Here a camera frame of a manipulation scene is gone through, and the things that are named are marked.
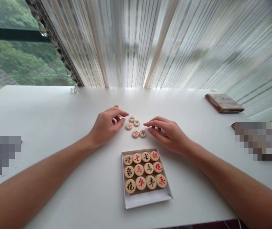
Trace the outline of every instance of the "hand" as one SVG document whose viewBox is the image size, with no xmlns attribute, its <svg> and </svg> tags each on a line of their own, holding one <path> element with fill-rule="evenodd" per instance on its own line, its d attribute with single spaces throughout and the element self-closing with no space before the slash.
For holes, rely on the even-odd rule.
<svg viewBox="0 0 272 229">
<path fill-rule="evenodd" d="M 180 129 L 176 122 L 170 121 L 163 117 L 155 117 L 151 121 L 143 125 L 149 128 L 149 132 L 168 150 L 185 155 L 189 147 L 194 144 L 184 132 Z"/>
<path fill-rule="evenodd" d="M 100 113 L 92 130 L 86 137 L 90 138 L 96 147 L 110 141 L 119 132 L 125 122 L 125 118 L 120 119 L 118 115 L 126 117 L 129 114 L 115 107 Z"/>
</svg>

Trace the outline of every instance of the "piece stack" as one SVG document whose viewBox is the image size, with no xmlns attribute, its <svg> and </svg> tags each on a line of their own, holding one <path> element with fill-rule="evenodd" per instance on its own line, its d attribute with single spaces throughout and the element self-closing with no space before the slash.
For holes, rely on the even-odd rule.
<svg viewBox="0 0 272 229">
<path fill-rule="evenodd" d="M 161 174 L 163 166 L 159 161 L 158 152 L 125 155 L 123 162 L 126 165 L 124 175 L 128 178 L 125 182 L 127 193 L 132 194 L 136 189 L 149 191 L 157 186 L 159 188 L 167 186 L 167 179 Z"/>
</svg>

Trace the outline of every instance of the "book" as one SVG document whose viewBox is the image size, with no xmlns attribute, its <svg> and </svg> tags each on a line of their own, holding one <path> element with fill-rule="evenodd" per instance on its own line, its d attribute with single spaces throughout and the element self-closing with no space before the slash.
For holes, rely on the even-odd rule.
<svg viewBox="0 0 272 229">
<path fill-rule="evenodd" d="M 205 98 L 219 113 L 239 113 L 244 110 L 227 94 L 207 94 Z"/>
</svg>

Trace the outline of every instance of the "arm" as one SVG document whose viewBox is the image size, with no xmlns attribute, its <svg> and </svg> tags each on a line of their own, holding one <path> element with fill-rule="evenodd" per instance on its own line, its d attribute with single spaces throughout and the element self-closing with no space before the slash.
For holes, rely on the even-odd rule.
<svg viewBox="0 0 272 229">
<path fill-rule="evenodd" d="M 0 184 L 0 228 L 25 226 L 72 171 L 117 134 L 125 122 L 119 114 L 129 115 L 116 108 L 100 113 L 87 136 Z"/>
<path fill-rule="evenodd" d="M 156 117 L 144 125 L 165 148 L 197 166 L 247 227 L 272 228 L 272 190 L 191 141 L 175 122 Z"/>
</svg>

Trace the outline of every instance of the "forearm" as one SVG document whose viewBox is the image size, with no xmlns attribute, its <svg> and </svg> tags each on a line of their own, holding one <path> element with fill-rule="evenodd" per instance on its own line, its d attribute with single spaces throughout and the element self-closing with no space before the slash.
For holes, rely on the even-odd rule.
<svg viewBox="0 0 272 229">
<path fill-rule="evenodd" d="M 96 148 L 83 138 L 0 184 L 0 228 L 21 228 Z"/>
<path fill-rule="evenodd" d="M 250 229 L 272 228 L 272 190 L 196 143 L 186 152 Z"/>
</svg>

